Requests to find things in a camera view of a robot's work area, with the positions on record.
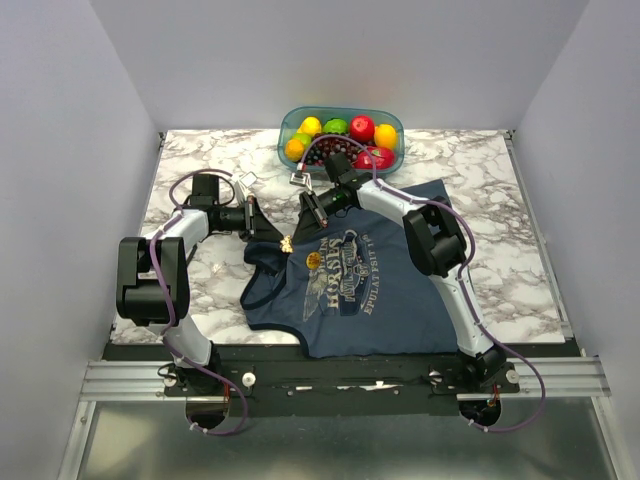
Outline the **blue printed tank top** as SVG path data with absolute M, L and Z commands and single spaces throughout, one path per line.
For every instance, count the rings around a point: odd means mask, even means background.
M 316 270 L 306 257 L 319 252 Z M 351 208 L 285 254 L 249 243 L 254 274 L 240 304 L 253 330 L 294 335 L 305 356 L 454 353 L 457 338 L 431 280 L 413 265 L 404 230 Z

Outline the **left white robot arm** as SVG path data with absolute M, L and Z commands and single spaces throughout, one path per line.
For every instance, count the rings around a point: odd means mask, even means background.
M 188 257 L 215 234 L 235 232 L 244 242 L 274 243 L 283 235 L 251 191 L 253 173 L 201 169 L 184 178 L 192 181 L 191 193 L 179 202 L 175 188 L 169 189 L 174 211 L 166 223 L 120 241 L 116 309 L 120 317 L 159 336 L 176 364 L 189 368 L 188 384 L 209 395 L 220 387 L 222 372 L 215 345 L 189 314 Z

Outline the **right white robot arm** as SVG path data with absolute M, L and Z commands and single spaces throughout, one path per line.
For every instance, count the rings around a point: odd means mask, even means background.
M 289 183 L 304 189 L 293 240 L 322 231 L 330 216 L 349 207 L 379 214 L 402 227 L 413 265 L 435 285 L 453 324 L 462 384 L 474 392 L 493 384 L 506 353 L 489 333 L 475 297 L 469 263 L 476 247 L 465 221 L 443 198 L 408 194 L 378 178 L 375 171 L 358 173 L 343 154 L 330 157 L 325 170 L 333 187 L 320 195 L 303 165 L 291 174 Z

